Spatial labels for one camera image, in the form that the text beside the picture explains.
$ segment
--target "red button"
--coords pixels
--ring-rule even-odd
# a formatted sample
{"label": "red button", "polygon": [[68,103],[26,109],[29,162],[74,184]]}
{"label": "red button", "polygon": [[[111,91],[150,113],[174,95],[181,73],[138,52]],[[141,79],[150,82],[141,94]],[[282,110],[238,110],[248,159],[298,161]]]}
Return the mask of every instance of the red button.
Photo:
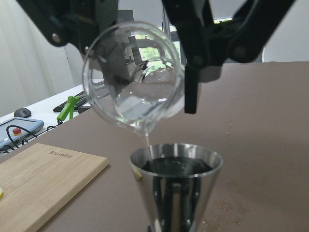
{"label": "red button", "polygon": [[21,129],[20,128],[13,129],[13,134],[15,134],[15,135],[21,134]]}

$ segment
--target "cutting board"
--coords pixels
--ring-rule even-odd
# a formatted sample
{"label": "cutting board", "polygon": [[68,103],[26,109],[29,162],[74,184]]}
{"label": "cutting board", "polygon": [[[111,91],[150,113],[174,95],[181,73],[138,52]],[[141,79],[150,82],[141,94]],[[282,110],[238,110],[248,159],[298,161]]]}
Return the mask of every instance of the cutting board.
{"label": "cutting board", "polygon": [[0,164],[0,232],[35,232],[107,165],[104,157],[43,144]]}

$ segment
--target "keyboard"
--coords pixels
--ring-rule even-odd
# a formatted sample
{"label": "keyboard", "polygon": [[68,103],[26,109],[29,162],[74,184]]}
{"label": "keyboard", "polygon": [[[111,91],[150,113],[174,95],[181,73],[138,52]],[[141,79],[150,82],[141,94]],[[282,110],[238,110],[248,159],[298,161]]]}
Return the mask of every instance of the keyboard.
{"label": "keyboard", "polygon": [[[78,107],[84,105],[85,103],[87,103],[87,99],[85,96],[84,91],[78,93],[77,95],[75,95],[75,97],[80,97],[80,100],[76,103],[74,110],[77,110]],[[61,112],[61,110],[64,108],[64,106],[67,104],[67,101],[65,101],[64,103],[60,104],[59,106],[56,106],[53,111],[54,112]]]}

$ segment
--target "computer mouse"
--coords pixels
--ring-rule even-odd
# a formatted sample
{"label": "computer mouse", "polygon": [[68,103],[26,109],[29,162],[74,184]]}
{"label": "computer mouse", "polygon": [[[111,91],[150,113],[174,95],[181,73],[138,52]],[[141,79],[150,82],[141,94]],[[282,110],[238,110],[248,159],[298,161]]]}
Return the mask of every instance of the computer mouse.
{"label": "computer mouse", "polygon": [[20,108],[14,112],[14,117],[30,117],[31,111],[27,108]]}

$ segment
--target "green clamp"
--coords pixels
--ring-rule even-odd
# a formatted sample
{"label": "green clamp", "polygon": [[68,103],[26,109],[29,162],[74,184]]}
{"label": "green clamp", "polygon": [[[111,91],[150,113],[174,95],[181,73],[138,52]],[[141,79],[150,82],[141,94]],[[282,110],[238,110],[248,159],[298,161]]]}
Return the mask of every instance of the green clamp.
{"label": "green clamp", "polygon": [[79,102],[79,100],[80,100],[80,97],[78,96],[76,97],[69,96],[67,104],[61,110],[60,114],[57,117],[57,120],[64,121],[67,118],[69,113],[70,113],[70,119],[73,118],[73,112],[75,109],[75,105],[77,102]]}

